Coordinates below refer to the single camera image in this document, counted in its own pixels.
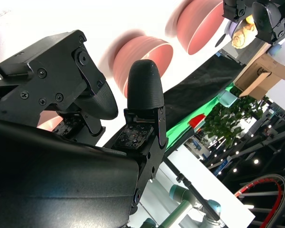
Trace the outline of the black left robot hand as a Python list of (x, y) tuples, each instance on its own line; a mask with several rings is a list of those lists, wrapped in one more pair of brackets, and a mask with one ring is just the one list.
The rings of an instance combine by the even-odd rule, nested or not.
[(252, 15), (256, 37), (276, 45), (285, 38), (285, 0), (225, 0), (223, 17), (239, 22)]

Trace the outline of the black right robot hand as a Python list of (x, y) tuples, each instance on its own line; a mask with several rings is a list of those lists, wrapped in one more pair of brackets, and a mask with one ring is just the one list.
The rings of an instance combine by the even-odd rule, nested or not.
[(0, 228), (124, 228), (168, 143), (159, 70), (130, 69), (125, 125), (80, 30), (0, 63)]

